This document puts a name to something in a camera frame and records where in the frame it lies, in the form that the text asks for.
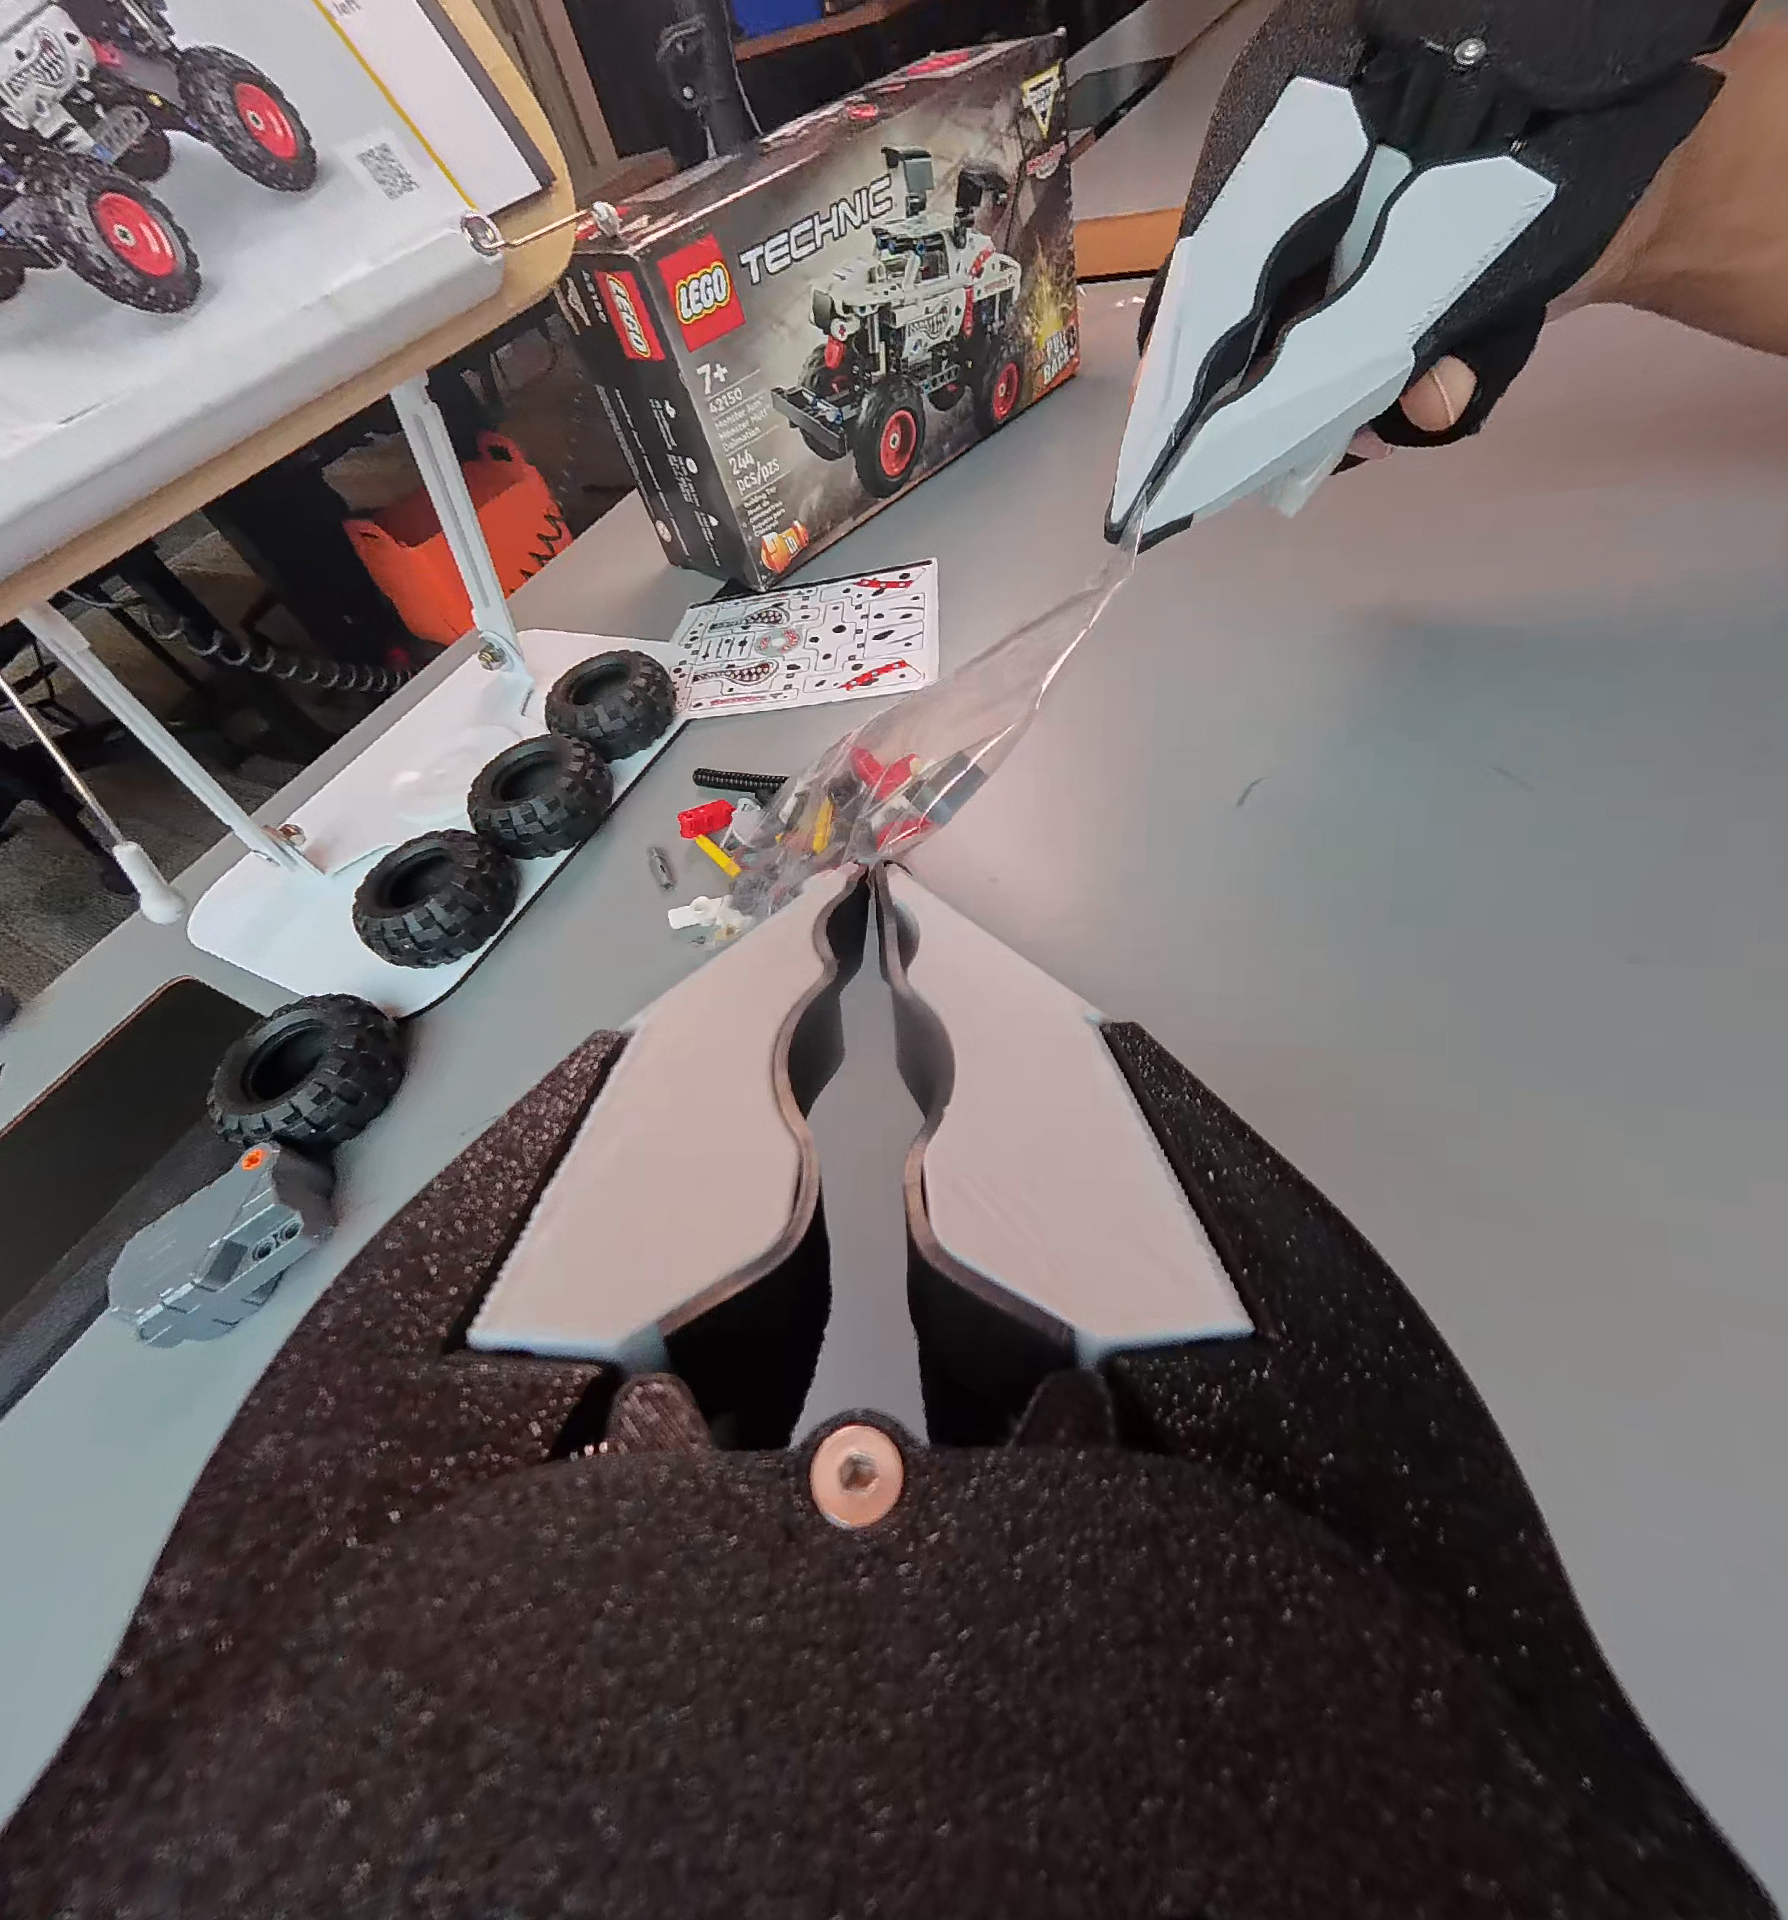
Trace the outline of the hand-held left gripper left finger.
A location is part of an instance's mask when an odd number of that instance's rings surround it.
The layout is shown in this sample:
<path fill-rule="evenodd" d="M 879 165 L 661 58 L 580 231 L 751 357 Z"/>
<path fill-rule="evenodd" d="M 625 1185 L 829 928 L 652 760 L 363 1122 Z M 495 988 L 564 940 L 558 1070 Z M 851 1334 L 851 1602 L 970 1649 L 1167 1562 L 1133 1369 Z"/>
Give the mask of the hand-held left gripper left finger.
<path fill-rule="evenodd" d="M 818 873 L 632 1015 L 468 1327 L 474 1350 L 659 1366 L 806 1237 L 806 1112 L 844 1057 L 867 905 L 863 866 Z"/>

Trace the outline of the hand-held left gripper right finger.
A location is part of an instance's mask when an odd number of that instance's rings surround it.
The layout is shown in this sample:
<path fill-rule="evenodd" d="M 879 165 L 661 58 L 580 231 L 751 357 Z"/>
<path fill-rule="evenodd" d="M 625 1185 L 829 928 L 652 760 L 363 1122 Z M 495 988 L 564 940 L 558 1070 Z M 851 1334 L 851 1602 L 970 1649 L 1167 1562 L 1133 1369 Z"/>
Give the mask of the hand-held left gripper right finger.
<path fill-rule="evenodd" d="M 903 866 L 874 879 L 919 1257 L 1082 1363 L 1252 1336 L 1102 1015 Z"/>

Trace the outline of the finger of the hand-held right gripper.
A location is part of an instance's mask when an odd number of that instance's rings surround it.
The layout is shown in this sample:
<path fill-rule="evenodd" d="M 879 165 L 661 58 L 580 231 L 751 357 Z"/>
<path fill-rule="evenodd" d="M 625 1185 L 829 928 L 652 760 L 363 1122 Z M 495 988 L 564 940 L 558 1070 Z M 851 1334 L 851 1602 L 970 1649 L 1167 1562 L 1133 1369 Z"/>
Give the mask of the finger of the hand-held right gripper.
<path fill-rule="evenodd" d="M 1182 418 L 1135 505 L 1135 545 L 1268 496 L 1297 512 L 1411 384 L 1427 331 L 1522 239 L 1556 186 L 1514 155 L 1446 162 L 1387 200 L 1359 271 L 1297 319 L 1257 377 Z"/>
<path fill-rule="evenodd" d="M 1291 77 L 1162 276 L 1130 400 L 1105 535 L 1195 512 L 1163 506 L 1186 448 L 1246 377 L 1273 300 L 1326 270 L 1359 205 L 1372 136 L 1344 84 Z"/>

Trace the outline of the pile of toy bricks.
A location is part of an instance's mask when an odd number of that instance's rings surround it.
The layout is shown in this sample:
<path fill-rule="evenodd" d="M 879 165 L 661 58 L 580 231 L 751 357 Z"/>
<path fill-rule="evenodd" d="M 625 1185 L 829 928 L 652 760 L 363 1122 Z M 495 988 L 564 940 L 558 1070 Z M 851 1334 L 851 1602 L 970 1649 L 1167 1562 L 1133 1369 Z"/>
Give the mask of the pile of toy bricks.
<path fill-rule="evenodd" d="M 677 815 L 677 835 L 694 846 L 720 876 L 718 893 L 678 899 L 664 906 L 668 931 L 691 940 L 699 947 L 722 947 L 754 925 L 744 890 L 744 846 L 733 843 L 733 828 L 744 819 L 738 803 L 718 796 L 694 803 Z"/>

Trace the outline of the clear bag of mixed bricks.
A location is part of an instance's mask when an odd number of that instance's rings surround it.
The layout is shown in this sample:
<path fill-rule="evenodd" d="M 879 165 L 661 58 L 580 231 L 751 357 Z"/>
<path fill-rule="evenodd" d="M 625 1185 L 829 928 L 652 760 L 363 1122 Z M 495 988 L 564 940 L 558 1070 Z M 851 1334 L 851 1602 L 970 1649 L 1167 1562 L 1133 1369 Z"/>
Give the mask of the clear bag of mixed bricks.
<path fill-rule="evenodd" d="M 751 928 L 812 876 L 877 866 L 947 828 L 1002 769 L 1050 685 L 1133 577 L 1140 519 L 1098 573 L 934 685 L 900 696 L 790 777 L 738 843 L 726 912 Z"/>

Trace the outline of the grey desk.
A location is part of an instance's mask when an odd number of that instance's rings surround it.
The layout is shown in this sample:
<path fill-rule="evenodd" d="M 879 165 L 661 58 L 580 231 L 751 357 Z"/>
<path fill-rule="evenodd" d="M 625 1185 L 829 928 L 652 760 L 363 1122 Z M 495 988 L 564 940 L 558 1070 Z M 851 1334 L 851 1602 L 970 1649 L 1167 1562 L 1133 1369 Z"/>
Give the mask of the grey desk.
<path fill-rule="evenodd" d="M 1109 558 L 1135 310 L 863 531 Z M 877 879 L 818 1199 L 659 1366 L 468 1327 L 722 954 L 673 744 L 218 1346 L 0 1418 L 0 1917 L 1788 1917 L 1788 364 L 1580 313 L 1491 431 L 1147 550 L 896 866 L 1086 996 L 1255 1323 L 918 1252 Z"/>

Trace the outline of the printed task sheet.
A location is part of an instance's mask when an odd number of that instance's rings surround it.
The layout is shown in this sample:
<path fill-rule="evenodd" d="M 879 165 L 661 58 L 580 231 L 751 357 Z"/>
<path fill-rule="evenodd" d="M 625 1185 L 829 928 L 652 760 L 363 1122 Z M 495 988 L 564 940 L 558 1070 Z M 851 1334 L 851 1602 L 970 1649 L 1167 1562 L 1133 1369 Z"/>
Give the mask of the printed task sheet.
<path fill-rule="evenodd" d="M 542 193 L 554 167 L 443 2 L 320 2 L 474 210 Z"/>

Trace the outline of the person's right hand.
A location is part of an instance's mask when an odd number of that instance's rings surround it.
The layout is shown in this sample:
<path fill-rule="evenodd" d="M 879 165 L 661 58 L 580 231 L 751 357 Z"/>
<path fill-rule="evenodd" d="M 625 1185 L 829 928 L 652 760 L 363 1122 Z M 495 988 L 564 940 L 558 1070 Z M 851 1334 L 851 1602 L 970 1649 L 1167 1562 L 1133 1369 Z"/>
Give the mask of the person's right hand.
<path fill-rule="evenodd" d="M 1344 466 L 1477 431 L 1540 328 L 1587 303 L 1629 303 L 1788 360 L 1788 15 L 1757 10 L 1716 62 L 1722 91 L 1603 255 L 1553 300 L 1462 337 L 1359 429 Z"/>

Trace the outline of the wood edged grey table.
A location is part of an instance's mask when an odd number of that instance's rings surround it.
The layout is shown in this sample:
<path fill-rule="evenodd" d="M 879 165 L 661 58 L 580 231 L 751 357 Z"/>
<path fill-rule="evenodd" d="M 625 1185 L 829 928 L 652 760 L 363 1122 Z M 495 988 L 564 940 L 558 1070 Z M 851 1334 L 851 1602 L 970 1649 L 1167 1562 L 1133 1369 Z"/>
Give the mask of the wood edged grey table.
<path fill-rule="evenodd" d="M 1273 10 L 1272 2 L 1144 2 L 1082 61 L 1147 61 L 1169 68 L 1070 165 L 1076 277 L 1153 276 L 1182 226 L 1186 189 L 1225 81 Z"/>

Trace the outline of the black toy tire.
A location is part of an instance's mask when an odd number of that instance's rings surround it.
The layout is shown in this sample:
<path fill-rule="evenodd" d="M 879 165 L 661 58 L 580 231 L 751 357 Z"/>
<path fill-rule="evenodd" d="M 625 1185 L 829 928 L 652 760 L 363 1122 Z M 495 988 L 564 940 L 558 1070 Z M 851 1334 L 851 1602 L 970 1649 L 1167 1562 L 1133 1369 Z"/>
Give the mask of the black toy tire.
<path fill-rule="evenodd" d="M 677 721 L 677 680 L 641 648 L 607 648 L 568 667 L 545 696 L 545 727 L 607 763 L 655 748 Z"/>
<path fill-rule="evenodd" d="M 230 1044 L 210 1083 L 210 1120 L 240 1150 L 324 1157 L 390 1108 L 403 1070 L 400 1022 L 376 1002 L 308 995 Z"/>
<path fill-rule="evenodd" d="M 484 947 L 519 899 L 519 864 L 462 828 L 382 851 L 353 893 L 353 931 L 400 967 L 440 967 Z"/>
<path fill-rule="evenodd" d="M 609 763 L 580 738 L 538 732 L 481 766 L 468 795 L 474 832 L 511 859 L 580 848 L 616 796 Z"/>

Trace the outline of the toy set box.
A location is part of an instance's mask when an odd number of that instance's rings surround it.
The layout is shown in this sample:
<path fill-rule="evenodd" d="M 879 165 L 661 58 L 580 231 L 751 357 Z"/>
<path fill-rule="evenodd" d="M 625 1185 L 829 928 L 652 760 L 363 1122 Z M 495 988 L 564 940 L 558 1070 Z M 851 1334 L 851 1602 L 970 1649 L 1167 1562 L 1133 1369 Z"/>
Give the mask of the toy set box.
<path fill-rule="evenodd" d="M 928 55 L 577 234 L 664 561 L 770 587 L 1080 368 L 1066 35 Z"/>

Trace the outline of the grey toy motor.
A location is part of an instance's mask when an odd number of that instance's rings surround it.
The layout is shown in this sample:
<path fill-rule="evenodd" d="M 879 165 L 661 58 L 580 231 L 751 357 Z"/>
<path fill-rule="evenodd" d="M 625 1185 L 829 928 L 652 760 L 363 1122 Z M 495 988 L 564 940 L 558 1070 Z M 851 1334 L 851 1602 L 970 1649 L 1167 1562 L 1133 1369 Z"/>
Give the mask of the grey toy motor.
<path fill-rule="evenodd" d="M 334 1166 L 255 1146 L 121 1244 L 108 1310 L 146 1346 L 211 1339 L 250 1318 L 334 1231 Z"/>

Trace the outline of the instruction booklet on stand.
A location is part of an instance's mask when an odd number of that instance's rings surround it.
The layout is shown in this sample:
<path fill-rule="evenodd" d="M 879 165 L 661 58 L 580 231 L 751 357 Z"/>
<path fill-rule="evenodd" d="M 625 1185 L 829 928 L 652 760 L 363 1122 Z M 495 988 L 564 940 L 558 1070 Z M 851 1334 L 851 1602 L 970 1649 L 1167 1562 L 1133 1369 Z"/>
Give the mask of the instruction booklet on stand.
<path fill-rule="evenodd" d="M 599 634 L 517 632 L 427 384 L 449 352 L 545 297 L 568 263 L 577 210 L 549 116 L 495 29 L 475 2 L 446 2 L 446 10 L 549 155 L 554 180 L 542 193 L 484 213 L 446 180 L 458 197 L 449 239 L 429 238 L 398 276 L 376 271 L 308 300 L 282 339 L 260 342 L 255 368 L 227 380 L 179 371 L 169 390 L 143 390 L 140 418 L 111 400 L 0 451 L 0 627 L 24 624 L 40 651 L 66 667 L 243 846 L 243 859 L 188 905 L 114 824 L 59 738 L 31 725 L 43 763 L 66 780 L 143 912 L 185 925 L 194 947 L 284 995 L 345 992 L 390 1015 L 433 1005 L 490 946 L 440 967 L 390 964 L 353 931 L 356 885 L 411 835 L 465 828 L 478 769 L 542 732 L 549 680 L 601 645 Z M 240 808 L 51 600 L 376 400 L 391 400 L 414 451 L 468 583 L 474 627 L 400 706 L 376 714 L 387 727 L 291 808 L 282 828 Z"/>

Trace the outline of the sticker sheet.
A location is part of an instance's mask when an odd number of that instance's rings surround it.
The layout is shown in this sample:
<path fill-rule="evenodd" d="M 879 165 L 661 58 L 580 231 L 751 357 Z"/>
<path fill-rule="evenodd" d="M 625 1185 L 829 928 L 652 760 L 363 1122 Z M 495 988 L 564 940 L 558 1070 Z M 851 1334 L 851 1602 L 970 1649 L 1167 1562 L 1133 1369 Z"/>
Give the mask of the sticker sheet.
<path fill-rule="evenodd" d="M 670 645 L 681 719 L 900 696 L 937 677 L 937 561 L 696 603 Z"/>

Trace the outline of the toy instruction booklet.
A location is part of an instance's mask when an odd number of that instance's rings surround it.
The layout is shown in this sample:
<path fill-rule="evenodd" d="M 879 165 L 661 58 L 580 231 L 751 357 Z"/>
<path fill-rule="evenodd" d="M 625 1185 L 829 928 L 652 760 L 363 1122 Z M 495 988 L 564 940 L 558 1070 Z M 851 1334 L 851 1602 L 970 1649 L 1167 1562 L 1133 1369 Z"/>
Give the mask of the toy instruction booklet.
<path fill-rule="evenodd" d="M 255 368 L 455 209 L 320 2 L 0 2 L 0 451 Z"/>

